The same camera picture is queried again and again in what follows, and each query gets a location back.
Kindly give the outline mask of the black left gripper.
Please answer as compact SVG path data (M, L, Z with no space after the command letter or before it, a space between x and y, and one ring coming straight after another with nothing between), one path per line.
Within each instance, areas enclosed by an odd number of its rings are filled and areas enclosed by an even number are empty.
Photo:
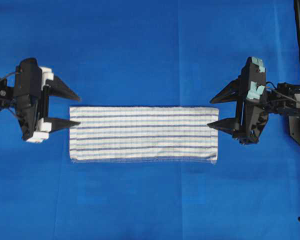
M35 58L26 58L16 67L13 88L14 110L22 132L22 140L28 143L42 143L50 132L70 129L80 122L48 117L49 96L80 101L52 69L38 65Z

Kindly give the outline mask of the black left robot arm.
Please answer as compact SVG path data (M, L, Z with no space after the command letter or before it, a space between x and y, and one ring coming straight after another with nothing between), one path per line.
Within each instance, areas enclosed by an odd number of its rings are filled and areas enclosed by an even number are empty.
M79 125L48 116L51 96L80 101L51 68L39 66L35 58L22 60L14 72L0 77L0 111L7 109L14 115L25 142L42 143L50 133Z

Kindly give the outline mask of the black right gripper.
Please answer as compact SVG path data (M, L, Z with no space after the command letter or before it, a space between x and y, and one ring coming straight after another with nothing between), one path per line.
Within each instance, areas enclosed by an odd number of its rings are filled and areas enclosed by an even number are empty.
M209 103L221 104L242 100L242 120L224 118L208 123L209 128L233 135L240 144L257 144L269 114L266 112L268 93L266 90L266 68L260 58L249 56L237 79L232 80Z

